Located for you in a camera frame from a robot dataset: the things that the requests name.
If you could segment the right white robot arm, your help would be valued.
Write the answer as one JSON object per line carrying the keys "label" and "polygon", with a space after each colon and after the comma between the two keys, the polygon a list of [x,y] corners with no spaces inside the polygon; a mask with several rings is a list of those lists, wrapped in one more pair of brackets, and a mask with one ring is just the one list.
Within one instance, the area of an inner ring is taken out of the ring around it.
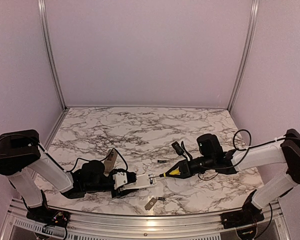
{"label": "right white robot arm", "polygon": [[252,168],[273,170],[263,177],[264,186],[254,190],[245,200],[237,219],[248,224],[259,211],[296,186],[300,186],[300,134],[291,128],[283,136],[244,148],[223,151],[214,134],[203,134],[197,139],[200,157],[184,159],[160,174],[162,178],[187,179],[208,170],[224,175],[237,174]]}

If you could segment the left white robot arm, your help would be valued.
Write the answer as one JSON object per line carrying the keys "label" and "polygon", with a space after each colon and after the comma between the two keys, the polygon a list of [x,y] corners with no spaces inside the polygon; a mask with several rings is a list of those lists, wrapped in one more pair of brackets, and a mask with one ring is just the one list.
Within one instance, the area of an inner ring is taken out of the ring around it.
{"label": "left white robot arm", "polygon": [[0,135],[0,174],[8,178],[43,223],[53,219],[53,211],[44,204],[44,193],[29,170],[38,173],[67,199],[97,192],[111,192],[116,197],[121,187],[137,181],[136,173],[122,168],[105,175],[105,165],[100,160],[89,160],[74,172],[65,170],[41,145],[39,133],[34,129],[3,133]]}

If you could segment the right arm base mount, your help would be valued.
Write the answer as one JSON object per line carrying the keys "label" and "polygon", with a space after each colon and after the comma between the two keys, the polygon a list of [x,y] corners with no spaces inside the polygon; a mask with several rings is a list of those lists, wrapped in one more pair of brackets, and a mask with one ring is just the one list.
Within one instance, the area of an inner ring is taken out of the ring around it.
{"label": "right arm base mount", "polygon": [[256,191],[255,189],[248,195],[241,210],[224,212],[220,215],[224,229],[256,224],[265,219],[262,210],[252,204],[252,198]]}

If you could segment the yellow handle screwdriver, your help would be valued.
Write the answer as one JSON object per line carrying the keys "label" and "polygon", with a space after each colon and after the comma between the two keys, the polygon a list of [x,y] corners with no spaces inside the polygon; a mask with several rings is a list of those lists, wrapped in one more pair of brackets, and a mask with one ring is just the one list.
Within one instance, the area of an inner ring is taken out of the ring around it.
{"label": "yellow handle screwdriver", "polygon": [[153,178],[179,178],[181,176],[181,172],[178,169],[172,170],[170,172],[164,172],[159,175],[154,176]]}

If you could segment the grey battery compartment cover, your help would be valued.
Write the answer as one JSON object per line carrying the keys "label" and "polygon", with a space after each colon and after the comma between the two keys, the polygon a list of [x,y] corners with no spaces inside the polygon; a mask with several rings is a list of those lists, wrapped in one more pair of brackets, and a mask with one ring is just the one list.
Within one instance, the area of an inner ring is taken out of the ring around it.
{"label": "grey battery compartment cover", "polygon": [[144,206],[146,211],[149,211],[152,209],[152,207],[156,204],[156,202],[158,201],[158,199],[156,197],[152,197],[148,203]]}

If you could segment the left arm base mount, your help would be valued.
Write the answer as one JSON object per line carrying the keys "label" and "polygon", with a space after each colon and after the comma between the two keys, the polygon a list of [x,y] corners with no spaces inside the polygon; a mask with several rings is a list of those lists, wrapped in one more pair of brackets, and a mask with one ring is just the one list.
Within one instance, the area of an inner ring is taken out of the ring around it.
{"label": "left arm base mount", "polygon": [[30,220],[45,224],[45,226],[57,226],[66,228],[68,226],[70,213],[64,210],[58,210],[48,207],[45,196],[42,197],[42,203],[38,207],[29,207],[26,205],[27,215]]}

